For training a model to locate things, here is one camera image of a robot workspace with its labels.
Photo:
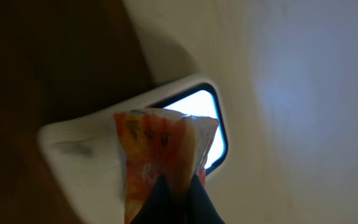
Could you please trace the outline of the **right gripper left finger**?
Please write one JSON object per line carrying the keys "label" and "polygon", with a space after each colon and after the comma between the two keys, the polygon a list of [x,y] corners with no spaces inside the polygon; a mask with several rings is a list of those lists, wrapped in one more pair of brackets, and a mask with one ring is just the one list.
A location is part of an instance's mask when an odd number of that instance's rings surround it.
{"label": "right gripper left finger", "polygon": [[148,199],[130,224],[174,224],[178,223],[177,205],[171,198],[165,176],[160,176]]}

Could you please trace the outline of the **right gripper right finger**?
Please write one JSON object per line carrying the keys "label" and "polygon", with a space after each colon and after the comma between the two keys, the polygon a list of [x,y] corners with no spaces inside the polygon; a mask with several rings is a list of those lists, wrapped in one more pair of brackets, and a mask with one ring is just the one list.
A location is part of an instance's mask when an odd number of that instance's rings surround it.
{"label": "right gripper right finger", "polygon": [[178,222],[182,224],[224,224],[199,177],[193,175],[178,198]]}

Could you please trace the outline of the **orange small tissue pack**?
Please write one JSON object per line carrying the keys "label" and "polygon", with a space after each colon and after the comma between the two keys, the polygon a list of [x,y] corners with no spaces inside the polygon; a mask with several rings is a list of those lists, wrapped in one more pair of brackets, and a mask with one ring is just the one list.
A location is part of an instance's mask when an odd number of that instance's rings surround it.
{"label": "orange small tissue pack", "polygon": [[126,165],[125,223],[140,212],[159,177],[166,178],[175,200],[187,193],[193,176],[205,183],[218,119],[161,108],[118,112],[113,117]]}

